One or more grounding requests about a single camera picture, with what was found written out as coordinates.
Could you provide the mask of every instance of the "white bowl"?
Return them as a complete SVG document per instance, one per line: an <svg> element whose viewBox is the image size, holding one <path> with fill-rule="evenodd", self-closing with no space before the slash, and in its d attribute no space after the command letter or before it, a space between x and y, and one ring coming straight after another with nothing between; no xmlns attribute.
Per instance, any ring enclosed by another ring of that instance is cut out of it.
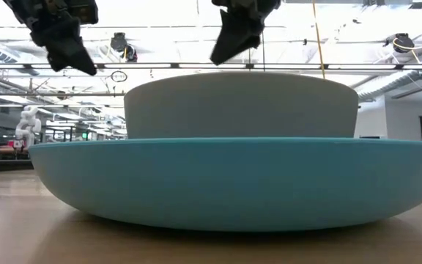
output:
<svg viewBox="0 0 422 264"><path fill-rule="evenodd" d="M358 94L320 78L268 72L179 76L125 96L130 139L353 137Z"/></svg>

